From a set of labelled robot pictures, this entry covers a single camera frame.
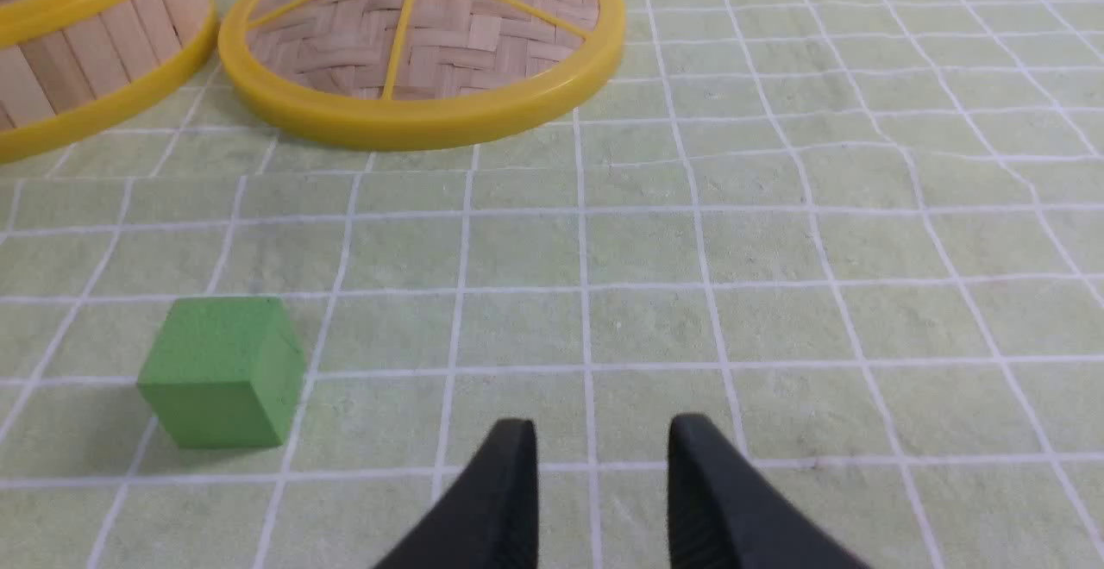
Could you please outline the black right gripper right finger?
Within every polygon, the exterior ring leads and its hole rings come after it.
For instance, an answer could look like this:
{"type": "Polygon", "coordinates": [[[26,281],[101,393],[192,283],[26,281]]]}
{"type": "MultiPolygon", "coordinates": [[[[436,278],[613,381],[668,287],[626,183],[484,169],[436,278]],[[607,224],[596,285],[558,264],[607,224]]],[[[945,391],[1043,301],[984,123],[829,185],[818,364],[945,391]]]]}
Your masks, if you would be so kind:
{"type": "Polygon", "coordinates": [[[710,417],[668,431],[668,557],[673,568],[867,568],[744,459],[710,417]]]}

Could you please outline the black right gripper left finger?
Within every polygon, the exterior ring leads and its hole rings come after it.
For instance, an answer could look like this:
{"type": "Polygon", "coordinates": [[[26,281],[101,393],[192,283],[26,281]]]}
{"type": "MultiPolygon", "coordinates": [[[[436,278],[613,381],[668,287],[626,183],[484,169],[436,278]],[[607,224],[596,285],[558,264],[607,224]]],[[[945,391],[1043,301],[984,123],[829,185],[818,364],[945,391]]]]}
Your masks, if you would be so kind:
{"type": "Polygon", "coordinates": [[[497,420],[461,474],[378,568],[537,568],[539,468],[531,420],[497,420]]]}

